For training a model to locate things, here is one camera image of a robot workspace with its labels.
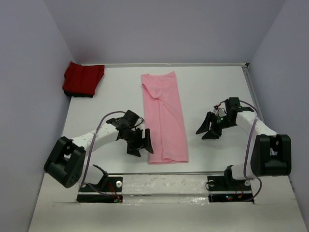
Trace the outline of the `pink t shirt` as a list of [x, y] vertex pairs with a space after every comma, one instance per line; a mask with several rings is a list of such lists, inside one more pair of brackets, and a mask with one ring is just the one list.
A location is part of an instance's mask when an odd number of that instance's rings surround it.
[[145, 126], [154, 152], [149, 164], [187, 163], [187, 137], [175, 72], [141, 75]]

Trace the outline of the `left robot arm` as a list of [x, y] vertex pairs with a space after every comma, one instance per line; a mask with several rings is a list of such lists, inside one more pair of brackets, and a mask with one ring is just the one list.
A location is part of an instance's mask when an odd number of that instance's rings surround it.
[[108, 184], [109, 175], [101, 167], [90, 163], [94, 151], [124, 140], [129, 155], [140, 157], [141, 149], [151, 154], [154, 152], [150, 129], [141, 127], [142, 117], [131, 110], [123, 112], [122, 117], [112, 118], [111, 115], [105, 115], [97, 128], [89, 133], [72, 139], [60, 137], [44, 164], [44, 171], [67, 189], [78, 183], [101, 193]]

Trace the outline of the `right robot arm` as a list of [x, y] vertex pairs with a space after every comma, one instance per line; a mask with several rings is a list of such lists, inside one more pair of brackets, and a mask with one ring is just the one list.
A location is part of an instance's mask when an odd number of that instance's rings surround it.
[[209, 111], [197, 134], [203, 140], [216, 140], [224, 129], [240, 127], [248, 134], [244, 162], [226, 168], [222, 184], [226, 189], [234, 189], [240, 182], [255, 180], [263, 176], [289, 176], [292, 171], [292, 144], [286, 134], [278, 134], [270, 129], [258, 116], [256, 109], [238, 97], [230, 97], [221, 105]]

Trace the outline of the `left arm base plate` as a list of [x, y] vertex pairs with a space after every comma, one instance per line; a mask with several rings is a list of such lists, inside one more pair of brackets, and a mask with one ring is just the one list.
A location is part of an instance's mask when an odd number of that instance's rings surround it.
[[85, 185], [79, 187], [77, 202], [79, 203], [122, 203], [123, 176], [110, 175], [101, 189]]

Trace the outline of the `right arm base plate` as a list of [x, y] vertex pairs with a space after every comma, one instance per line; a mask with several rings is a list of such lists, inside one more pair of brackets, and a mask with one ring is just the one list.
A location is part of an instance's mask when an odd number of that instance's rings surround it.
[[205, 188], [209, 203], [253, 202], [253, 191], [249, 181], [228, 182], [222, 175], [207, 176]]

